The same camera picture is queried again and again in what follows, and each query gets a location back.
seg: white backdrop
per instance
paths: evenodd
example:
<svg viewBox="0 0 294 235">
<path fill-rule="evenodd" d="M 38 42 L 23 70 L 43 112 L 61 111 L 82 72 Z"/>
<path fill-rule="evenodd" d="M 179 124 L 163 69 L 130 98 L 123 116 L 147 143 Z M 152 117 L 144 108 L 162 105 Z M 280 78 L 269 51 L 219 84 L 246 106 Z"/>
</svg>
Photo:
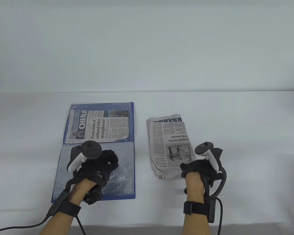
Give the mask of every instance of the white backdrop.
<svg viewBox="0 0 294 235">
<path fill-rule="evenodd" d="M 1 93 L 294 90 L 294 0 L 0 2 Z"/>
</svg>

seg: hand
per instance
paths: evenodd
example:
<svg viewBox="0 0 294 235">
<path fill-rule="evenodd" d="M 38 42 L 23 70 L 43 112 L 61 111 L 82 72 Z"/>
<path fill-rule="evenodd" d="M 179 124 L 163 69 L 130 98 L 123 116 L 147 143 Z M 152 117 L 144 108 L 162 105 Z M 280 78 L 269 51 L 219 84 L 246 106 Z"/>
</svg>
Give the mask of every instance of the hand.
<svg viewBox="0 0 294 235">
<path fill-rule="evenodd" d="M 117 169 L 118 157 L 112 150 L 103 150 L 100 157 L 87 159 L 76 173 L 76 177 L 88 179 L 101 187 L 106 186 L 112 171 Z"/>
</svg>

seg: cable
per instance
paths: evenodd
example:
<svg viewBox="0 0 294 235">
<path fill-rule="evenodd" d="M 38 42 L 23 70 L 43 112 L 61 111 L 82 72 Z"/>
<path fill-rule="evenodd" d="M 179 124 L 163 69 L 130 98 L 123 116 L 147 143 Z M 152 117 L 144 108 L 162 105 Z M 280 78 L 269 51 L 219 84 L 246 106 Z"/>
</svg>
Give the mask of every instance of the cable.
<svg viewBox="0 0 294 235">
<path fill-rule="evenodd" d="M 86 235 L 86 233 L 85 233 L 85 231 L 84 231 L 84 228 L 83 228 L 83 226 L 82 226 L 82 224 L 81 224 L 81 222 L 80 222 L 80 219 L 79 219 L 77 216 L 76 216 L 76 219 L 77 219 L 78 224 L 80 225 L 80 228 L 81 228 L 81 230 L 82 230 L 83 235 Z"/>
<path fill-rule="evenodd" d="M 222 202 L 219 198 L 216 197 L 216 199 L 218 200 L 218 202 L 220 203 L 220 222 L 219 222 L 219 229 L 218 229 L 218 234 L 220 235 L 221 232 L 221 225 L 222 225 L 222 215 L 223 215 L 223 206 L 222 206 Z"/>
<path fill-rule="evenodd" d="M 13 226 L 13 227 L 6 227 L 6 228 L 1 228 L 0 229 L 0 232 L 1 231 L 4 231 L 4 230 L 8 230 L 8 229 L 17 229 L 17 228 L 33 228 L 33 227 L 37 227 L 39 225 L 42 225 L 43 223 L 46 222 L 46 220 L 50 217 L 49 214 L 46 215 L 46 217 L 44 218 L 44 220 L 42 222 L 40 222 L 39 224 L 34 224 L 34 225 L 30 225 L 30 226 Z"/>
</svg>

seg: folded newspaper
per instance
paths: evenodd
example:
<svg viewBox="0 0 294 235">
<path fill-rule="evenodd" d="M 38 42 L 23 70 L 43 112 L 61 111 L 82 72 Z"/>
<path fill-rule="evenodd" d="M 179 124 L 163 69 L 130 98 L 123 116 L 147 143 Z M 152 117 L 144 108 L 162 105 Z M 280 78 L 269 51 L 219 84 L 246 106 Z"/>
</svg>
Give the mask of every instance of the folded newspaper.
<svg viewBox="0 0 294 235">
<path fill-rule="evenodd" d="M 128 110 L 70 110 L 65 143 L 116 142 L 128 138 Z"/>
<path fill-rule="evenodd" d="M 150 159 L 156 176 L 159 179 L 180 177 L 180 164 L 195 160 L 181 115 L 151 117 L 146 123 Z"/>
</svg>

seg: black velcro strap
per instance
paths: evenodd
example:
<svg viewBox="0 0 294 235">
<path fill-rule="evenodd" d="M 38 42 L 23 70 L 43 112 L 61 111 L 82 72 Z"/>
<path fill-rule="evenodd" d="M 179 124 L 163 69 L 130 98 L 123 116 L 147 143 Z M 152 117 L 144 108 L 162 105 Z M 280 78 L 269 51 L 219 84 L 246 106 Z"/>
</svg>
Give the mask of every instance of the black velcro strap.
<svg viewBox="0 0 294 235">
<path fill-rule="evenodd" d="M 78 213 L 80 212 L 81 207 L 75 205 L 69 201 L 63 201 L 59 207 L 58 212 L 62 212 L 64 214 L 77 217 Z"/>
<path fill-rule="evenodd" d="M 200 214 L 200 215 L 208 215 L 208 207 L 206 204 L 193 202 L 193 201 L 186 201 L 184 202 L 184 214 L 191 215 L 191 214 Z"/>
</svg>

